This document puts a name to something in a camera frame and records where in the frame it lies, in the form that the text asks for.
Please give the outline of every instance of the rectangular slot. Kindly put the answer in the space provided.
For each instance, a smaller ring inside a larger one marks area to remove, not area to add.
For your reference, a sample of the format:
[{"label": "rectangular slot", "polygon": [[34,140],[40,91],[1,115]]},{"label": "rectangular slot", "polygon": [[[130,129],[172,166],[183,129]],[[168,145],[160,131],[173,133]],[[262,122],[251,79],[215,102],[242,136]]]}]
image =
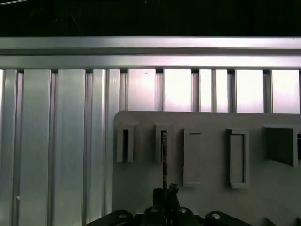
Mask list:
[{"label": "rectangular slot", "polygon": [[163,162],[163,153],[162,153],[162,133],[167,133],[167,163],[171,164],[172,159],[172,148],[173,148],[173,130],[172,124],[166,123],[158,123],[156,124],[156,154],[155,154],[155,161],[157,163]]},{"label": "rectangular slot", "polygon": [[273,113],[300,113],[298,70],[272,70]]},{"label": "rectangular slot", "polygon": [[190,69],[164,70],[164,111],[192,111],[192,73]]},{"label": "rectangular slot", "polygon": [[[164,136],[164,134],[167,135],[167,131],[166,130],[162,130],[161,131],[161,142],[162,142],[162,137]],[[161,162],[163,162],[164,160],[164,152],[163,152],[163,148],[164,148],[164,145],[161,143]]]},{"label": "rectangular slot", "polygon": [[241,129],[227,129],[230,162],[230,184],[234,189],[248,188],[249,184],[249,137]]},{"label": "rectangular slot", "polygon": [[197,130],[184,130],[184,187],[196,187],[201,185],[201,148],[202,136]]},{"label": "rectangular slot", "polygon": [[119,125],[117,129],[117,162],[133,162],[134,125]]},{"label": "rectangular slot", "polygon": [[238,113],[264,113],[263,70],[236,70]]},{"label": "rectangular slot", "polygon": [[301,134],[297,134],[297,150],[298,150],[298,160],[301,159]]},{"label": "rectangular slot", "polygon": [[156,110],[156,70],[128,70],[128,110]]},{"label": "rectangular slot", "polygon": [[122,136],[122,146],[123,146],[123,159],[127,159],[128,154],[128,130],[123,130]]}]

